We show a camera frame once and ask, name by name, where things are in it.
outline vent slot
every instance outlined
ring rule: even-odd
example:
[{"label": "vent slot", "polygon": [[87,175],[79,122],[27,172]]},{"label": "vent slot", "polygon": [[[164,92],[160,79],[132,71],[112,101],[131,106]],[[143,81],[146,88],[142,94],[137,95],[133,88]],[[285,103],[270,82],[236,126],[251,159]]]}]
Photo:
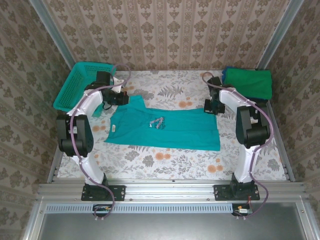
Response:
[{"label": "vent slot", "polygon": [[[46,214],[92,214],[92,203],[50,203],[46,205]],[[132,204],[114,206],[114,214],[214,214],[232,213],[231,203],[214,204]]]}]

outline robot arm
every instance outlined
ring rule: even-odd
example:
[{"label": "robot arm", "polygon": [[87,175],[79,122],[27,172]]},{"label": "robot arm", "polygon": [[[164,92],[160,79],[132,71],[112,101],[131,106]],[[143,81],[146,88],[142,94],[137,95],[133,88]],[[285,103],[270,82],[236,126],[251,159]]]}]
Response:
[{"label": "robot arm", "polygon": [[[212,77],[209,84],[221,86],[218,77]],[[225,105],[236,113],[235,134],[238,142],[241,144],[239,149],[239,160],[230,182],[230,192],[223,195],[229,195],[227,198],[248,199],[248,195],[255,192],[256,185],[250,176],[250,165],[253,160],[252,172],[257,162],[260,146],[270,137],[270,126],[267,119],[256,111],[254,107],[230,91],[209,86],[211,99],[206,99],[204,111],[209,114],[225,113]],[[256,105],[267,112],[266,101],[256,103]]]},{"label": "robot arm", "polygon": [[[85,88],[83,97],[79,102],[85,96],[88,96],[88,93],[92,90],[110,85],[110,78],[110,73],[99,71],[96,76],[96,81]],[[122,82],[123,80],[113,77],[114,85]],[[96,91],[86,98],[80,108],[78,108],[77,103],[77,105],[67,114],[59,115],[56,121],[59,149],[62,152],[65,152],[67,156],[71,157],[79,165],[79,158],[76,156],[70,136],[71,116],[77,109],[73,122],[73,133],[75,135],[77,150],[82,156],[82,167],[95,182],[107,185],[107,178],[97,165],[97,162],[91,153],[94,146],[94,137],[89,124],[89,118],[92,116],[96,108],[103,102],[107,102],[110,105],[125,105],[129,103],[129,96],[127,95],[127,92],[121,92],[121,86]],[[87,185],[94,185],[92,181],[87,178],[85,179],[85,183]]]}]

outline floral wallpaper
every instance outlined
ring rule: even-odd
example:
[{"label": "floral wallpaper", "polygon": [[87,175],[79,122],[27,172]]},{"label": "floral wallpaper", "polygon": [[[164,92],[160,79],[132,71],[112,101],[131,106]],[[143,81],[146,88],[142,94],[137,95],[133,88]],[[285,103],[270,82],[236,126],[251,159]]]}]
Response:
[{"label": "floral wallpaper", "polygon": [[289,0],[43,0],[78,61],[255,68]]},{"label": "floral wallpaper", "polygon": [[305,0],[269,66],[272,107],[297,181],[320,220],[320,1]]},{"label": "floral wallpaper", "polygon": [[0,239],[19,239],[57,141],[52,104],[69,69],[27,0],[0,1]]}]

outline wire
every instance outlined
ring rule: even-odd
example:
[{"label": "wire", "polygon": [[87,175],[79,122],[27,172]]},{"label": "wire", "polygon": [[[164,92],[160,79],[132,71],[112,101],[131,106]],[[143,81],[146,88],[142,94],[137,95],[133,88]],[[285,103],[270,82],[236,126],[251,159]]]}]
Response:
[{"label": "wire", "polygon": [[94,207],[93,215],[95,216],[95,220],[97,220],[98,218],[101,218],[101,220],[105,219],[105,218],[107,217],[107,213],[100,212],[100,213],[98,213],[98,214],[105,214],[105,215],[102,216],[102,217],[98,217],[98,216],[97,216],[97,210],[98,210],[98,209],[109,210],[109,209],[107,209],[107,208],[109,208],[108,205],[99,205],[99,206]]},{"label": "wire", "polygon": [[[106,190],[110,193],[110,195],[111,195],[111,197],[112,197],[112,206],[111,206],[109,212],[104,216],[104,218],[108,217],[108,216],[110,215],[110,213],[112,212],[112,210],[113,210],[113,208],[114,208],[114,206],[115,206],[115,203],[116,203],[116,201],[115,201],[115,196],[114,196],[113,192],[112,192],[107,186],[104,186],[104,185],[96,182],[95,180],[93,180],[93,179],[86,173],[86,171],[84,170],[84,168],[83,168],[83,166],[82,166],[82,157],[81,157],[80,154],[79,154],[79,151],[78,151],[77,146],[76,146],[76,141],[75,141],[75,135],[74,135],[74,119],[75,119],[75,116],[76,116],[77,112],[79,111],[80,107],[82,106],[82,104],[85,102],[85,100],[86,100],[90,95],[92,95],[92,94],[94,94],[94,93],[96,93],[96,92],[98,92],[98,91],[100,91],[100,90],[102,90],[102,89],[108,89],[108,88],[110,88],[110,87],[113,87],[113,88],[114,88],[114,87],[119,87],[119,86],[121,86],[121,85],[126,84],[126,83],[129,81],[129,79],[131,78],[131,69],[130,69],[130,67],[129,67],[128,65],[124,64],[124,63],[119,63],[119,64],[114,65],[114,66],[112,67],[112,69],[111,69],[110,72],[112,73],[112,72],[114,71],[114,69],[116,69],[117,66],[124,66],[124,67],[126,67],[126,68],[129,70],[129,76],[128,76],[128,78],[127,78],[124,82],[122,82],[122,83],[119,83],[119,84],[116,84],[116,85],[101,86],[101,87],[98,87],[98,88],[93,89],[92,91],[90,91],[90,92],[89,92],[87,95],[85,95],[85,96],[82,98],[82,100],[78,103],[78,105],[76,106],[74,112],[73,112],[72,115],[71,115],[71,119],[70,119],[70,136],[71,136],[71,142],[72,142],[72,146],[73,146],[74,152],[75,152],[75,154],[77,155],[77,157],[79,158],[79,167],[80,167],[81,171],[83,172],[84,176],[85,176],[87,179],[89,179],[93,184],[97,185],[98,187],[101,187],[101,188],[106,189]],[[101,219],[101,217],[98,217],[98,216],[96,215],[96,211],[95,211],[95,213],[94,213],[94,216],[95,216],[96,218],[100,218],[100,219]]]},{"label": "wire", "polygon": [[113,106],[112,104],[110,104],[109,107],[105,108],[105,105],[106,105],[106,102],[104,101],[104,102],[102,103],[102,108],[103,108],[103,110],[109,110],[109,109]]},{"label": "wire", "polygon": [[250,208],[252,209],[252,211],[254,210],[254,208],[252,207],[252,203],[251,203],[251,197],[248,195],[248,203]]},{"label": "wire", "polygon": [[248,103],[250,106],[254,107],[256,110],[258,110],[265,118],[266,120],[268,121],[269,123],[269,126],[270,126],[270,137],[269,139],[262,145],[260,145],[259,147],[257,147],[254,151],[253,151],[253,154],[252,154],[252,159],[251,159],[251,162],[250,162],[250,168],[249,168],[249,175],[250,177],[252,178],[253,181],[255,181],[260,187],[262,187],[264,190],[265,190],[265,198],[262,202],[262,204],[260,205],[260,207],[255,211],[253,212],[252,214],[244,217],[242,216],[242,214],[238,213],[238,212],[235,212],[236,214],[240,215],[240,217],[243,217],[244,219],[245,218],[249,218],[249,217],[252,217],[254,216],[255,214],[257,214],[261,208],[266,204],[267,200],[268,200],[268,197],[269,197],[269,191],[268,189],[258,180],[255,179],[255,177],[253,176],[252,174],[252,169],[253,169],[253,166],[254,166],[254,161],[255,161],[255,157],[256,157],[256,154],[257,154],[257,151],[260,150],[261,148],[263,148],[264,146],[268,145],[271,141],[272,141],[272,138],[274,137],[274,127],[273,127],[273,124],[271,122],[271,119],[269,118],[269,116],[258,106],[256,106],[253,102],[251,102],[249,99],[247,99],[246,97],[244,97],[243,95],[241,95],[239,92],[237,92],[236,90],[233,90],[233,89],[229,89],[229,88],[225,88],[223,86],[218,86],[218,85],[213,85],[213,84],[210,84],[208,82],[206,82],[206,80],[204,79],[204,76],[206,74],[209,74],[211,75],[212,77],[214,76],[211,72],[208,72],[206,71],[203,75],[202,75],[202,81],[207,84],[208,86],[211,86],[211,87],[214,87],[214,88],[217,88],[217,89],[222,89],[222,90],[226,90],[234,95],[236,95],[237,97],[239,97],[241,100],[245,101],[246,103]]}]

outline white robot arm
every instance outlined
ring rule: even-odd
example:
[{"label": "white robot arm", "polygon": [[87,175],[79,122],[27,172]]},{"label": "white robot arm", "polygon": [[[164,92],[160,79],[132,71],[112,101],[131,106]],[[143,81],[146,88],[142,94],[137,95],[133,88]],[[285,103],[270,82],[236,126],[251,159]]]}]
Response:
[{"label": "white robot arm", "polygon": [[[221,86],[218,77],[207,81],[211,85]],[[270,137],[270,126],[267,119],[249,103],[235,94],[232,86],[224,86],[229,90],[209,86],[211,99],[206,99],[204,111],[209,114],[225,113],[225,105],[236,113],[236,138],[241,144],[239,149],[238,165],[232,175],[230,185],[215,186],[215,200],[259,200],[258,188],[250,176],[254,171],[260,146]],[[265,113],[267,106],[265,100],[255,99],[252,103]]]},{"label": "white robot arm", "polygon": [[[78,165],[79,158],[75,153],[74,145],[71,140],[70,122],[71,116],[74,115],[73,120],[73,134],[76,148],[81,156],[81,166],[86,174],[92,179],[85,177],[85,186],[81,199],[83,201],[92,201],[94,196],[98,196],[97,201],[105,200],[108,193],[105,189],[96,186],[93,182],[100,185],[108,186],[106,175],[101,171],[97,162],[93,158],[91,153],[94,146],[94,137],[90,128],[89,118],[92,116],[96,108],[103,102],[107,102],[109,105],[125,105],[129,103],[129,96],[127,92],[121,92],[121,86],[113,88],[104,88],[89,94],[92,90],[109,86],[111,75],[108,72],[99,71],[96,76],[96,81],[91,83],[85,88],[82,98],[79,100],[80,107],[77,105],[69,111],[67,114],[61,114],[57,117],[57,135],[58,146],[62,152],[65,152],[67,156],[71,157]],[[113,84],[119,85],[124,80],[112,77]]]}]

